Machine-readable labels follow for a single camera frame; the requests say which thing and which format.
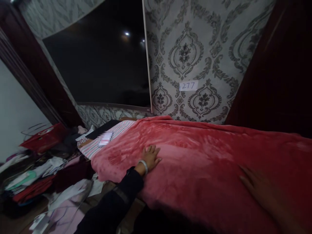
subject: patterned wall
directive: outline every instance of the patterned wall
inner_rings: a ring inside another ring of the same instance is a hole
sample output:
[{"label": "patterned wall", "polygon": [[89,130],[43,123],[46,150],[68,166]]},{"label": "patterned wall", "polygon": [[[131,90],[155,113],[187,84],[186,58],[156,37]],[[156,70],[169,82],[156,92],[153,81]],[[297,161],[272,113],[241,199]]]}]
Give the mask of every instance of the patterned wall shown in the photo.
[{"label": "patterned wall", "polygon": [[[145,0],[154,114],[78,106],[42,42],[43,38],[76,22],[102,2],[29,0],[20,5],[86,126],[100,126],[111,117],[152,115],[222,124],[275,0]],[[187,80],[198,80],[198,90],[180,92],[178,83]]]}]

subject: white wall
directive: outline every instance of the white wall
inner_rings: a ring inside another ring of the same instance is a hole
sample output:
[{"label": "white wall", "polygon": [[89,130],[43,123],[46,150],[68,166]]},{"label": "white wall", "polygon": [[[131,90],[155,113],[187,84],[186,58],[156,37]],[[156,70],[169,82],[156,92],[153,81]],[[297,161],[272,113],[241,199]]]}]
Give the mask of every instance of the white wall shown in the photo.
[{"label": "white wall", "polygon": [[0,60],[0,162],[21,149],[21,131],[42,122],[47,118]]}]

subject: white bangle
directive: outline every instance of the white bangle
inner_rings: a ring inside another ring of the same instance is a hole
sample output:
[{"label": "white bangle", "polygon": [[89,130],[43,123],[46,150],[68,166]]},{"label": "white bangle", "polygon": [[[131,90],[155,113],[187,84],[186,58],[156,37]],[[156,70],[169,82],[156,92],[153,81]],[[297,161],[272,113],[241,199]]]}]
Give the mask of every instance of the white bangle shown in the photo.
[{"label": "white bangle", "polygon": [[143,163],[143,165],[145,166],[145,175],[149,172],[149,168],[147,167],[147,164],[146,164],[146,162],[144,161],[144,160],[140,160],[139,162],[138,162],[138,164],[139,163]]}]

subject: fleece blanket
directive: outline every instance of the fleece blanket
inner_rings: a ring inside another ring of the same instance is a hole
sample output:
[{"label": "fleece blanket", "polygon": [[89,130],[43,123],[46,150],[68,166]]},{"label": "fleece blanket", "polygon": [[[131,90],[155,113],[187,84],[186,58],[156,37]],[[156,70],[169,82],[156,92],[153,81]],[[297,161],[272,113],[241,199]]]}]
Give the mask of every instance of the fleece blanket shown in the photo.
[{"label": "fleece blanket", "polygon": [[162,161],[141,192],[149,207],[170,207],[219,233],[279,233],[239,180],[240,164],[265,174],[293,214],[312,228],[311,139],[157,116],[137,121],[101,149],[92,167],[101,181],[120,182],[151,144],[161,148]]}]

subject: human hand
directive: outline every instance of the human hand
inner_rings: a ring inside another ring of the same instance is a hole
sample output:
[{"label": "human hand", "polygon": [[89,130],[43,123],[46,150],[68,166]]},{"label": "human hand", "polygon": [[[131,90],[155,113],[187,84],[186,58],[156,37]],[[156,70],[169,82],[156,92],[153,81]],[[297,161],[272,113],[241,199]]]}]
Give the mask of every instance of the human hand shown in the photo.
[{"label": "human hand", "polygon": [[[157,166],[157,164],[161,161],[161,158],[157,158],[159,151],[160,148],[156,148],[156,145],[150,145],[147,150],[145,149],[145,147],[143,148],[142,160],[146,162],[149,172],[153,170]],[[141,176],[145,175],[145,166],[143,163],[139,163],[134,169]]]},{"label": "human hand", "polygon": [[240,176],[240,179],[255,200],[270,214],[283,213],[284,205],[281,204],[281,199],[269,180],[253,169],[242,166],[240,168],[248,176],[248,178]]},{"label": "human hand", "polygon": [[240,168],[248,176],[240,176],[242,183],[254,199],[275,219],[285,234],[306,234],[306,231],[293,217],[277,189],[260,172],[248,167]]}]

